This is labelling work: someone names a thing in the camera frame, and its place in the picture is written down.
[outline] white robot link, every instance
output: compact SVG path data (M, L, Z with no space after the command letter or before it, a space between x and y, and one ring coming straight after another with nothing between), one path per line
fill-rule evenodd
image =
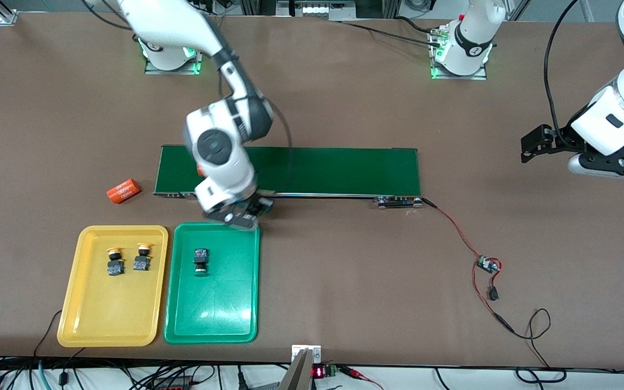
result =
M624 1L617 10L617 30L624 46ZM624 69L603 86L567 126L540 125L522 138L522 162L536 155L571 151L569 171L624 178Z
M470 0L466 13L441 25L435 61L458 76L470 76L488 61L495 33L505 20L502 0Z
M243 143L268 134L271 107L252 84L238 56L216 25L186 0L116 0L121 14L149 47L149 60L159 69L180 67L189 59L184 48L208 55L232 89L208 107L186 116L186 148L206 178L196 197L206 217L242 229L257 227L257 217L272 200L257 193L255 169Z

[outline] table surface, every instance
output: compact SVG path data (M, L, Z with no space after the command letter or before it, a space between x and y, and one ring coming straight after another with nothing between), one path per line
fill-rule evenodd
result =
M420 38L404 22L367 23ZM228 17L223 32L295 146L418 148L423 195L505 264L495 311L520 333L534 309L550 311L536 345L551 365L624 368L624 181L572 175L569 155L519 160L520 137L550 121L551 27L503 24L485 82L431 80L425 47L315 18ZM559 117L622 67L612 24L562 25L550 55ZM196 203L151 188L160 146L181 142L185 115L217 100L217 84L209 61L200 76L144 76L131 32L87 13L24 14L0 29L0 355L32 354L62 307L83 228L202 219ZM280 121L254 144L284 146ZM129 177L144 192L109 202ZM253 343L158 336L84 355L285 361L290 345L318 343L347 363L540 365L483 308L473 254L436 210L278 200L261 225ZM74 352L54 332L40 350Z

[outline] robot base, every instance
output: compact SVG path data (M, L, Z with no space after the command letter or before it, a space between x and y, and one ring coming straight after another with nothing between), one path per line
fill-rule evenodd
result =
M203 59L203 55L201 53L197 53L189 59L189 61L184 62L184 65L179 67L178 69L165 71L158 69L151 64L151 62L146 59L146 67L144 67L144 74L186 74L186 75L194 75L200 74L201 72L201 62Z
M441 33L445 33L446 32L446 26L445 25L441 25L440 27L440 32ZM435 35L433 34L427 34L428 36L428 41L429 42L438 42L440 44L444 44L444 36L443 35L439 35L437 37L435 37ZM430 77L431 79L436 79L436 80L481 80L481 81L485 81L488 79L488 75L485 72L485 63L480 67L480 69L478 69L478 71L474 74L470 74L467 76L460 76L458 74L454 74L451 73L450 71L446 70L446 68L444 67L443 64L440 64L440 62L437 62L435 60L435 57L437 57L438 55L440 55L441 53L439 53L442 50L442 48L439 47L432 47L430 46L429 49L429 55L430 55Z

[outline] green led light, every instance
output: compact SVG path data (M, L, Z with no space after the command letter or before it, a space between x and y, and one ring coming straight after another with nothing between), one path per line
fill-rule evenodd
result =
M191 65L191 71L194 74L200 74L201 72L201 62L197 62L196 64Z

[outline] metal bracket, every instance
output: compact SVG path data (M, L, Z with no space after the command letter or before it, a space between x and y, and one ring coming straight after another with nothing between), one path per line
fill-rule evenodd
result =
M166 71L161 70L153 66L151 62L146 59L146 66L144 67L144 74L186 74L186 75L194 75L200 74L201 72L201 62L203 59L203 54L198 52L194 55L189 61L184 62L184 65L179 67L178 69Z
M10 20L0 17L0 25L14 25L16 23L16 20L18 20L18 11L11 10L11 13Z
M441 47L428 48L428 54L430 55L430 77L436 80L487 80L488 75L485 72L485 64L481 65L480 69L474 74L468 76L459 76L446 70L444 65L435 60L435 57L441 55L441 50L446 43L449 42L449 32L446 30L446 25L441 25L439 30L433 30L435 33L428 33L428 42L436 42Z
M294 361L301 350L311 350L313 363L319 365L322 362L322 346L308 346L304 344L296 344L290 349L290 361Z
M0 25L12 25L16 23L18 11L8 8L8 6L0 0Z
M423 207L423 201L417 197L375 197L372 201L377 203L377 208L382 210Z

